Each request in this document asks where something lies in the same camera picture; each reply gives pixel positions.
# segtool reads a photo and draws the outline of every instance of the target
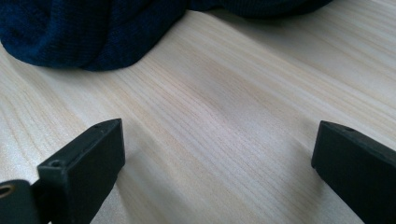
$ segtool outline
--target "black clamp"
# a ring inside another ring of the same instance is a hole
[[[96,124],[38,165],[32,186],[0,184],[0,223],[90,223],[124,164],[121,119]]]
[[[396,223],[396,151],[322,121],[312,167],[365,223]]]

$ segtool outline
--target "dark blue fabric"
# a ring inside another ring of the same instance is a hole
[[[313,11],[331,0],[2,0],[0,40],[26,63],[91,71],[140,60],[186,8],[250,18]]]

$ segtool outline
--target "wooden table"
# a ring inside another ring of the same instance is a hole
[[[335,0],[301,17],[187,12],[112,72],[0,49],[0,182],[122,118],[127,162],[93,223],[361,223],[311,168],[321,120],[396,148],[396,3]]]

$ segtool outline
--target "screw hole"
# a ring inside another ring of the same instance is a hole
[[[5,198],[14,191],[15,187],[13,185],[0,186],[0,199]]]
[[[51,161],[49,165],[52,167],[61,167],[62,163],[60,161]]]

